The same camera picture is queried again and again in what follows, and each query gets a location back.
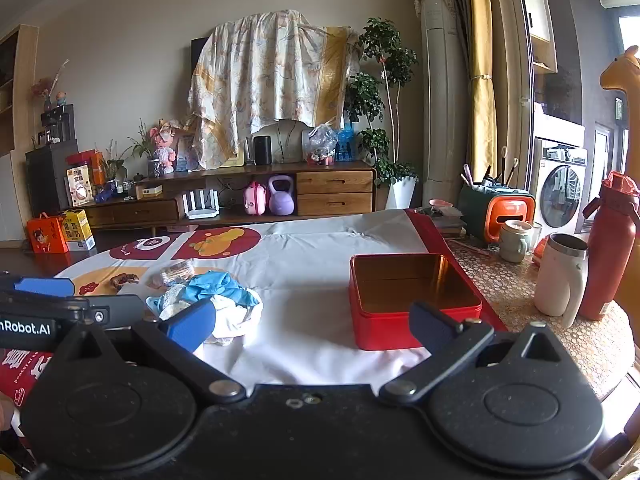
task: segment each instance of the pink bear figurine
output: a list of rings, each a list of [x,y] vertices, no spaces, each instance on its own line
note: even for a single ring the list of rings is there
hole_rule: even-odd
[[[160,163],[164,166],[164,174],[174,172],[174,165],[172,163],[175,160],[175,152],[170,148],[173,137],[174,134],[171,128],[161,128],[160,131],[154,135],[156,142],[154,157],[160,159]]]

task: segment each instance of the gold floral placemat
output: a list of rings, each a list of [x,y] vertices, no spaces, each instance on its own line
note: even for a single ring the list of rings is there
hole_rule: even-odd
[[[454,256],[494,308],[507,329],[519,332],[533,320],[544,320],[587,377],[599,399],[622,380],[634,362],[634,340],[628,317],[617,304],[600,321],[578,317],[562,328],[559,317],[540,313],[533,304],[538,266],[527,255],[521,264],[479,249],[466,241],[447,239]]]

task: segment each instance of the yellow giraffe figure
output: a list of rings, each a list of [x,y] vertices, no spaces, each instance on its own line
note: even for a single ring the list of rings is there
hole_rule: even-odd
[[[618,56],[600,76],[605,90],[620,90],[626,94],[629,114],[629,147],[626,152],[625,174],[640,187],[640,60],[638,46],[630,46]],[[615,300],[628,313],[640,314],[640,238],[631,251],[629,263],[618,287]]]

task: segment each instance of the blue cloth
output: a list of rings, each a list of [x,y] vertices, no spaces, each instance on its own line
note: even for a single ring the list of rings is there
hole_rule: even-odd
[[[258,301],[244,287],[238,285],[228,272],[210,270],[189,280],[181,299],[195,303],[214,294],[225,296],[241,306],[255,306]]]

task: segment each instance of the metal screw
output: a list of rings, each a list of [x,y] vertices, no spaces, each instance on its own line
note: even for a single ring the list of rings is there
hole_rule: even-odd
[[[304,400],[307,404],[320,404],[322,399],[320,397],[316,397],[315,395],[306,394],[302,400]]]
[[[390,383],[385,384],[386,390],[396,397],[406,397],[413,395],[417,390],[415,383],[405,381],[404,379],[394,379]]]
[[[297,410],[298,408],[302,408],[302,406],[305,405],[305,403],[302,402],[300,399],[287,399],[285,404],[290,408],[293,408],[294,410]]]
[[[220,397],[233,397],[242,391],[242,386],[230,379],[220,379],[209,385],[209,391]]]

